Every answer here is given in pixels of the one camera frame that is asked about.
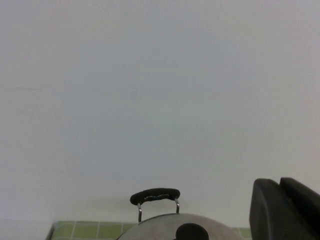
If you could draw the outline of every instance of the grout line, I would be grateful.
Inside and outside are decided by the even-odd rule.
[[[96,236],[95,236],[95,239],[98,239],[99,229],[100,229],[100,222],[98,222],[98,228],[97,228],[97,230],[96,230]]]
[[[71,236],[70,236],[70,240],[73,239],[73,236],[74,236],[74,233],[75,233],[75,229],[76,229],[76,224],[77,224],[77,221],[74,222],[73,224],[73,228],[72,228],[72,232],[71,232]]]
[[[242,237],[242,234],[241,234],[240,228],[239,228],[239,227],[237,227],[236,229],[237,229],[237,231],[238,231],[238,234]]]

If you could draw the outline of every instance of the white wall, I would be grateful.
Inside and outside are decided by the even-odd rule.
[[[0,219],[135,222],[130,195],[165,186],[181,212],[248,226],[256,178],[320,192],[319,12],[0,1]]]

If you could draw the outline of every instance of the green tile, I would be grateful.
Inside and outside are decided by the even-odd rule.
[[[75,225],[73,237],[81,239],[95,239],[98,231],[97,224]]]
[[[52,235],[52,239],[61,238],[61,237],[71,237],[71,233],[73,229],[74,229],[73,223],[61,224],[60,226],[55,228]]]
[[[121,224],[100,224],[98,239],[115,239],[121,234]]]
[[[133,226],[135,226],[137,224],[134,223],[124,223],[123,224],[123,228],[122,228],[122,232],[124,233],[125,231],[127,231],[128,229],[132,228]]]
[[[239,233],[239,229],[237,227],[233,227],[232,230],[235,231],[237,234]]]
[[[76,225],[97,225],[98,226],[99,222],[98,221],[76,221]]]
[[[250,228],[239,228],[241,236],[244,237],[245,239],[250,239],[251,238],[251,230]]]

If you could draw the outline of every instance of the black handle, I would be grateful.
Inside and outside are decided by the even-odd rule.
[[[133,205],[143,204],[145,202],[152,202],[156,200],[169,199],[175,200],[180,197],[180,191],[174,188],[151,188],[148,190],[144,190],[133,194],[130,197],[130,202]]]

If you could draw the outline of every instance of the cookware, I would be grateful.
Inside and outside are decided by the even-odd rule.
[[[242,240],[236,232],[220,222],[204,216],[180,213],[179,197],[180,191],[174,188],[153,188],[132,195],[130,202],[138,207],[138,224],[117,240]],[[175,213],[142,221],[141,205],[162,199],[175,201]]]

